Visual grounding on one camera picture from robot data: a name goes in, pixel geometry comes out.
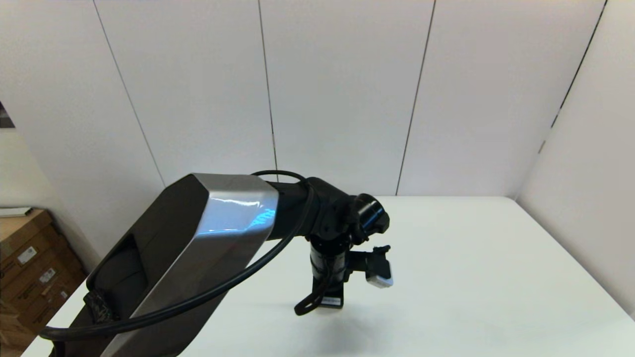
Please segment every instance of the white table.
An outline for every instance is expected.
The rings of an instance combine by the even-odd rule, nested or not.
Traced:
[[[391,227],[358,248],[392,246],[392,288],[354,273],[343,310],[295,316],[311,289],[309,245],[297,238],[227,295],[181,356],[635,356],[635,322],[515,202],[380,201]],[[85,293],[50,325],[68,326]],[[50,350],[37,338],[23,356]]]

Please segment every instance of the panel seam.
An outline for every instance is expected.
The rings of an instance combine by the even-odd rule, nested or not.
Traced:
[[[593,37],[595,36],[595,32],[598,29],[599,22],[602,19],[602,14],[604,13],[604,10],[606,8],[606,4],[607,3],[608,3],[608,0],[605,0],[604,1],[604,6],[602,6],[602,10],[599,12],[598,21],[596,22],[595,27],[593,28],[593,32],[591,33],[591,38],[589,38],[589,43],[587,43],[587,48],[584,50],[584,54],[582,54],[582,59],[580,59],[580,63],[578,64],[578,68],[575,70],[575,74],[573,75],[573,79],[571,80],[571,84],[569,84],[569,88],[566,90],[565,97],[562,99],[562,103],[560,103],[560,108],[558,108],[558,112],[556,113],[556,117],[554,118],[554,121],[551,123],[550,129],[553,129],[554,125],[556,124],[556,120],[558,120],[558,116],[560,115],[560,112],[562,111],[562,108],[565,106],[566,99],[569,97],[569,92],[571,91],[571,88],[573,87],[575,79],[578,77],[578,72],[580,72],[580,68],[582,67],[582,63],[584,62],[584,58],[587,56],[587,52],[589,51],[589,47],[591,47],[591,42],[593,42]],[[538,150],[537,156],[540,156],[540,154],[542,153],[542,150],[545,147],[545,145],[546,145],[546,143],[547,143],[547,141],[549,139],[549,133],[546,136],[547,137],[542,141],[542,144],[540,145],[540,149]],[[531,173],[536,168],[537,162],[538,162],[538,159],[534,159],[533,164],[531,165],[529,170],[526,171],[525,177],[522,180],[522,182],[520,183],[520,186],[518,187],[518,189],[516,190],[516,193],[514,195],[514,201],[515,202],[518,202],[518,200],[520,199],[520,195],[523,193],[525,187],[528,185],[529,179],[531,177]]]
[[[571,84],[569,84],[569,88],[566,90],[565,97],[562,99],[562,103],[560,103],[560,108],[558,109],[558,113],[556,113],[556,117],[554,118],[554,121],[551,122],[551,128],[553,128],[554,124],[556,124],[556,120],[558,120],[558,115],[560,114],[560,111],[562,110],[562,107],[565,105],[567,97],[569,97],[569,92],[571,91],[571,88],[573,87],[573,83],[575,82],[575,79],[578,77],[578,72],[580,72],[580,68],[582,67],[582,62],[584,62],[584,58],[587,56],[587,52],[589,51],[589,47],[591,47],[591,41],[593,41],[593,36],[595,36],[595,31],[598,29],[599,21],[602,19],[602,14],[604,13],[604,9],[606,8],[606,4],[607,3],[608,3],[608,0],[605,0],[604,1],[604,6],[602,6],[602,11],[599,12],[598,21],[596,22],[596,25],[593,28],[593,32],[591,33],[591,38],[589,39],[589,43],[587,43],[587,48],[584,49],[584,53],[582,54],[582,59],[580,59],[580,63],[578,64],[578,68],[575,70],[575,74],[573,75],[573,79],[571,80]]]
[[[106,43],[108,44],[108,49],[110,50],[110,55],[112,56],[112,60],[115,63],[115,67],[117,68],[117,73],[119,74],[119,78],[121,80],[121,84],[123,84],[123,89],[126,92],[126,96],[128,97],[128,101],[130,103],[130,107],[132,108],[132,112],[135,114],[135,119],[137,119],[137,124],[139,125],[139,129],[141,130],[141,135],[144,137],[145,145],[150,152],[150,157],[152,158],[152,162],[154,163],[154,167],[157,169],[157,173],[159,174],[159,178],[161,179],[161,183],[165,188],[165,180],[163,180],[163,175],[161,175],[161,170],[159,170],[159,165],[157,165],[156,158],[154,157],[154,153],[150,148],[150,143],[148,142],[148,138],[145,136],[144,128],[141,125],[141,121],[139,120],[139,115],[137,115],[137,110],[135,109],[135,105],[132,103],[132,98],[130,97],[130,93],[128,93],[128,87],[126,87],[126,82],[123,80],[123,76],[121,75],[121,70],[119,70],[119,64],[117,63],[117,59],[115,58],[115,53],[112,51],[112,46],[110,45],[110,40],[108,40],[108,35],[106,34],[106,29],[104,27],[104,22],[102,21],[102,16],[99,14],[99,9],[97,8],[97,4],[95,0],[93,0],[93,6],[95,7],[95,12],[97,12],[97,18],[99,19],[99,24],[102,26],[102,31],[104,32],[104,37],[106,38]]]
[[[267,70],[267,52],[265,50],[265,31],[262,25],[262,10],[260,8],[260,0],[258,0],[258,16],[260,17],[260,37],[262,38],[262,56],[265,61],[265,80],[267,81],[267,99],[269,100],[269,122],[271,123],[271,142],[274,147],[274,164],[277,168],[276,154],[276,134],[274,133],[274,117],[271,111],[271,91],[269,90],[269,71]],[[276,180],[280,182],[280,178],[276,175]]]
[[[415,116],[415,108],[417,107],[417,97],[419,94],[419,86],[421,85],[421,75],[424,71],[425,54],[428,51],[428,43],[430,42],[430,32],[432,32],[432,19],[434,18],[435,7],[436,7],[436,0],[434,0],[434,3],[432,4],[432,13],[430,14],[430,24],[428,25],[428,33],[425,37],[424,55],[423,55],[423,58],[421,59],[421,68],[419,69],[419,80],[417,81],[417,90],[415,90],[415,100],[412,103],[412,112],[410,113],[410,123],[408,124],[408,133],[406,134],[406,145],[403,148],[403,157],[401,158],[401,168],[399,169],[399,178],[397,179],[397,189],[395,190],[395,196],[399,194],[399,184],[401,183],[401,174],[403,173],[403,164],[406,161],[406,151],[408,150],[408,140],[410,139],[410,130],[412,129],[412,120]]]

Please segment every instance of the cardboard box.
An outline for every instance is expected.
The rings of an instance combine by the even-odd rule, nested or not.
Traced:
[[[35,338],[33,333],[0,331],[2,343],[11,347],[28,347]]]
[[[11,256],[52,222],[45,210],[33,210],[24,217],[0,218],[0,259]]]
[[[25,311],[60,275],[78,270],[81,270],[81,265],[67,246],[48,250],[2,289],[2,306],[14,311]]]
[[[16,276],[38,260],[42,254],[55,245],[66,245],[66,240],[60,238],[53,226],[48,225],[9,257],[0,263],[0,288],[7,286]]]
[[[0,314],[0,328],[11,332],[39,333],[83,281],[83,273],[79,271],[64,272],[23,313]]]

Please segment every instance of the white wall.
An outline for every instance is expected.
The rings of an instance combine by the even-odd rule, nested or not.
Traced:
[[[603,5],[437,1],[398,193],[515,197]]]
[[[99,255],[188,172],[514,196],[602,3],[1,1],[0,100]]]
[[[87,269],[99,256],[48,182],[16,129],[0,129],[0,207],[45,208]]]
[[[519,202],[635,318],[635,1],[609,1]]]
[[[95,6],[2,1],[0,33],[0,101],[103,256],[164,185]]]

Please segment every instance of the black cable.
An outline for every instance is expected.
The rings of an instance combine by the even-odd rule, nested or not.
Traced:
[[[288,175],[291,177],[295,177],[299,179],[301,182],[306,182],[306,179],[297,173],[286,172],[286,171],[277,171],[277,170],[269,170],[269,171],[261,171],[256,172],[253,175],[270,175],[270,174],[279,174],[279,175]],[[277,256],[282,249],[284,249],[289,242],[295,237],[296,233],[300,230],[304,220],[307,217],[309,212],[309,208],[311,207],[311,202],[314,198],[314,189],[311,185],[307,185],[309,190],[309,195],[307,197],[307,201],[302,208],[302,214],[298,219],[298,222],[295,224],[295,227],[289,233],[289,235],[283,238],[278,244],[276,244],[271,250],[269,250],[265,255],[263,255],[260,259],[258,259],[252,265],[243,269],[240,273],[237,273],[233,277],[225,280],[223,283],[217,285],[214,288],[211,288],[199,295],[191,297],[187,300],[181,301],[178,304],[174,304],[172,306],[164,307],[160,310],[147,313],[145,315],[137,316],[134,318],[130,318],[125,321],[116,321],[110,323],[103,323],[101,325],[87,326],[87,327],[70,327],[70,328],[55,328],[55,327],[44,327],[42,331],[39,333],[39,336],[43,339],[52,340],[55,342],[61,341],[73,341],[73,340],[83,340],[90,339],[94,337],[101,336],[111,336],[117,333],[124,333],[133,330],[137,330],[139,328],[147,327],[153,325],[155,323],[159,323],[161,321],[167,320],[179,314],[182,314],[186,311],[194,309],[197,306],[200,306],[215,297],[222,295],[223,293],[229,291],[231,288],[236,285],[242,283],[244,280],[249,278],[251,275],[255,274],[259,271],[263,266],[269,263],[275,256]],[[55,344],[54,346],[60,346],[63,348],[63,344]]]
[[[306,178],[304,178],[304,176],[299,175],[295,172],[291,172],[291,171],[284,171],[284,170],[263,170],[263,171],[258,171],[258,172],[254,172],[252,173],[252,175],[254,176],[263,176],[263,175],[282,175],[282,176],[291,176],[291,177],[295,177],[296,179],[300,180],[300,182],[306,182]]]

